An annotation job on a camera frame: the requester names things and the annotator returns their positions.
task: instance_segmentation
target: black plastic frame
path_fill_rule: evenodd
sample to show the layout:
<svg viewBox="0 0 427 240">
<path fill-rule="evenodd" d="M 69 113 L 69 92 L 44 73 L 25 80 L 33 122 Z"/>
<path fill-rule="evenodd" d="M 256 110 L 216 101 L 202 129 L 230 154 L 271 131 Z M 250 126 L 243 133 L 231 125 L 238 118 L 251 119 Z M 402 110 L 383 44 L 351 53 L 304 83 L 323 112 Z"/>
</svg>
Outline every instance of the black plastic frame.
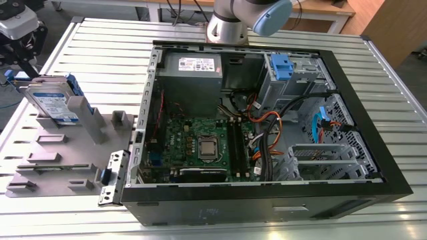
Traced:
<svg viewBox="0 0 427 240">
<path fill-rule="evenodd" d="M 182 50 L 186 50 L 186 46 L 198 47 L 199 50 L 203 50 L 207 46 L 215 48 L 224 46 L 236 47 L 239 49 L 252 48 L 319 54 L 376 164 L 380 174 L 375 177 L 382 177 L 384 182 L 219 187 L 130 187 L 123 190 L 122 202 L 124 205 L 131 202 L 152 203 L 163 201 L 307 198 L 331 196 L 354 196 L 355 199 L 371 199 L 367 204 L 363 204 L 359 207 L 355 206 L 354 209 L 348 211 L 350 213 L 376 202 L 391 202 L 414 193 L 332 51 L 276 46 L 242 46 L 176 41 L 154 41 L 154 44 L 168 46 L 178 45 L 183 47 Z"/>
</svg>

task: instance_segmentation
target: green motherboard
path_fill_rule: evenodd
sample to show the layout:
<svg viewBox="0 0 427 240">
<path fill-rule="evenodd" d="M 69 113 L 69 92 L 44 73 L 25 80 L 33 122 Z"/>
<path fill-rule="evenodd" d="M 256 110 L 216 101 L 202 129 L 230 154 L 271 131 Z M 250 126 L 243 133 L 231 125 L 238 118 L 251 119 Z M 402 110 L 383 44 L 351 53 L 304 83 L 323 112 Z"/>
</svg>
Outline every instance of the green motherboard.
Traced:
<svg viewBox="0 0 427 240">
<path fill-rule="evenodd" d="M 239 140 L 232 142 L 240 142 L 239 148 L 242 153 L 239 159 L 244 163 L 238 163 L 238 168 L 246 168 L 236 171 L 236 154 L 230 152 L 230 134 L 231 125 L 238 126 L 235 131 L 240 132 Z M 226 182 L 246 182 L 250 179 L 250 156 L 246 147 L 248 143 L 248 135 L 254 132 L 254 126 L 251 122 L 232 122 L 224 119 L 206 119 L 206 118 L 183 118 L 168 119 L 166 125 L 166 137 L 164 137 L 164 151 L 162 153 L 162 167 L 159 170 L 155 168 L 154 175 L 158 175 L 158 179 L 167 177 L 163 175 L 170 174 L 170 170 L 182 168 L 203 168 L 203 169 L 224 169 L 227 170 Z"/>
</svg>

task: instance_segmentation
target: blue drive bay latch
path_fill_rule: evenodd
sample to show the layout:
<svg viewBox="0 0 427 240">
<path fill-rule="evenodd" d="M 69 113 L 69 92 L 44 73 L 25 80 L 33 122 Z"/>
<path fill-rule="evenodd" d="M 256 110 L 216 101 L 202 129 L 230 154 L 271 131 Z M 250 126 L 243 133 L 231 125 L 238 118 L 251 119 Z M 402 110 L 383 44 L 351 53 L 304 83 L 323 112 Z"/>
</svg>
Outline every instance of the blue drive bay latch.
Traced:
<svg viewBox="0 0 427 240">
<path fill-rule="evenodd" d="M 271 54 L 271 65 L 278 81 L 288 81 L 294 74 L 294 63 L 286 54 Z"/>
</svg>

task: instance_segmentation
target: floor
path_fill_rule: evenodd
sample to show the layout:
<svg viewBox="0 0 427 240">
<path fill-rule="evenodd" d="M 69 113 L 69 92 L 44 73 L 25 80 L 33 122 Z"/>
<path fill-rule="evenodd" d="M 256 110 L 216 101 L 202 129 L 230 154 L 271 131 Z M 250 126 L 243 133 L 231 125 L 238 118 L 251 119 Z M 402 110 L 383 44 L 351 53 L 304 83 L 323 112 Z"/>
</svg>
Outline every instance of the floor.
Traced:
<svg viewBox="0 0 427 240">
<path fill-rule="evenodd" d="M 41 55 L 37 57 L 37 67 L 40 68 L 61 38 L 61 35 L 69 25 L 73 16 L 84 16 L 88 18 L 99 19 L 119 19 L 119 20 L 134 20 L 136 21 L 140 17 L 142 20 L 148 20 L 148 11 L 144 8 L 135 8 L 128 6 L 108 6 L 95 4 L 75 4 L 63 2 L 63 10 L 56 12 L 52 5 L 47 2 L 45 8 L 37 12 L 39 19 L 44 21 L 48 27 L 48 36 L 43 47 Z M 162 13 L 162 19 L 164 22 L 172 23 L 175 18 L 168 10 Z M 203 22 L 204 17 L 199 12 L 182 11 L 179 23 L 188 23 L 195 25 L 198 22 Z M 0 83 L 4 79 L 4 72 L 7 68 L 0 68 Z M 420 104 L 427 106 L 427 95 L 424 94 L 426 89 L 426 76 L 427 76 L 427 59 L 418 60 L 415 55 L 410 55 L 404 60 L 402 66 L 396 69 L 402 80 L 412 91 Z M 23 99 L 23 96 L 12 89 L 11 86 L 0 87 L 0 132 L 4 129 L 9 118 L 15 112 L 16 103 Z"/>
</svg>

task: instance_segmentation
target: white label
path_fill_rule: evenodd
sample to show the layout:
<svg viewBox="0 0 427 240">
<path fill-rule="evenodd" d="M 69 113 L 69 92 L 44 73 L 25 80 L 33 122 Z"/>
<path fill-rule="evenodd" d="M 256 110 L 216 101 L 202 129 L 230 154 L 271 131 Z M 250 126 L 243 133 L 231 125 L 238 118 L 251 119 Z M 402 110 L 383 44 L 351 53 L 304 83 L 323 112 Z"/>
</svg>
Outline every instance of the white label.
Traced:
<svg viewBox="0 0 427 240">
<path fill-rule="evenodd" d="M 262 105 L 259 104 L 258 101 L 255 101 L 252 105 L 254 105 L 254 107 L 256 107 L 256 109 L 260 109 L 260 108 L 262 108 Z"/>
<path fill-rule="evenodd" d="M 179 71 L 215 72 L 214 58 L 187 58 L 179 59 Z"/>
<path fill-rule="evenodd" d="M 68 110 L 64 94 L 35 92 L 32 95 L 43 110 L 57 122 L 69 125 L 79 121 L 77 115 Z"/>
<path fill-rule="evenodd" d="M 256 175 L 262 175 L 262 168 L 260 167 L 254 167 L 254 173 Z"/>
</svg>

